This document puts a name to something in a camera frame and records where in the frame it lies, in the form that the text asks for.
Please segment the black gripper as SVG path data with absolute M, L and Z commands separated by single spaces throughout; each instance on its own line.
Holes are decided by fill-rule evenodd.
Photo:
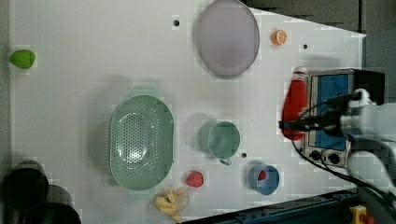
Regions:
M 342 136 L 341 131 L 341 113 L 336 111 L 326 111 L 321 116 L 313 116 L 309 113 L 303 113 L 299 121 L 280 121 L 279 128 L 291 131 L 315 131 L 321 130 L 329 136 Z

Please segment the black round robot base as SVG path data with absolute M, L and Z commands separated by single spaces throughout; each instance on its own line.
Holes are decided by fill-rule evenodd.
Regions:
M 52 185 L 36 161 L 20 162 L 1 186 L 6 206 L 19 212 L 17 224 L 82 224 L 70 193 Z

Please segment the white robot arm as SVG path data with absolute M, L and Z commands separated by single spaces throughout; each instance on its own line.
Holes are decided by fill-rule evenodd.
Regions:
M 322 116 L 306 117 L 306 113 L 322 106 L 322 103 L 314 105 L 306 109 L 304 113 L 300 113 L 296 119 L 280 120 L 278 122 L 279 128 L 284 136 L 287 136 L 285 131 L 289 132 L 290 141 L 296 152 L 314 166 L 357 186 L 371 189 L 386 200 L 395 200 L 395 194 L 392 191 L 385 193 L 357 177 L 335 172 L 325 164 L 318 165 L 314 163 L 304 156 L 294 143 L 294 137 L 297 133 L 317 130 L 326 131 L 328 135 L 345 136 L 358 143 L 376 142 L 378 147 L 370 149 L 370 152 L 381 160 L 388 172 L 391 183 L 395 184 L 395 148 L 390 145 L 390 143 L 395 142 L 395 116 L 391 114 L 391 109 L 395 108 L 395 104 L 376 105 L 367 103 L 361 105 L 353 103 L 352 105 L 340 105 L 337 103 L 325 103 L 325 105 L 331 107 L 332 110 L 327 111 Z

